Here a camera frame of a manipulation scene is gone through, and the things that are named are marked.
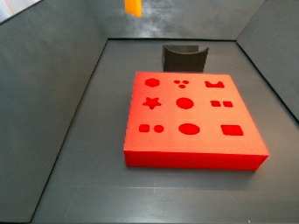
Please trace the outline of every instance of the orange object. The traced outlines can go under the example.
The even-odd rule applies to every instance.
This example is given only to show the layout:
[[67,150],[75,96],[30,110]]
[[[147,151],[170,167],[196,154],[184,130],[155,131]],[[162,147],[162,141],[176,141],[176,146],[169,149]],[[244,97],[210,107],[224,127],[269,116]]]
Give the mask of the orange object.
[[134,15],[135,17],[141,18],[143,16],[143,1],[142,0],[134,0],[134,1],[135,1]]
[[268,146],[228,74],[138,73],[126,164],[257,170]]
[[143,16],[143,0],[126,0],[126,13],[141,18]]
[[126,0],[126,13],[130,13],[130,14],[134,13],[133,0]]

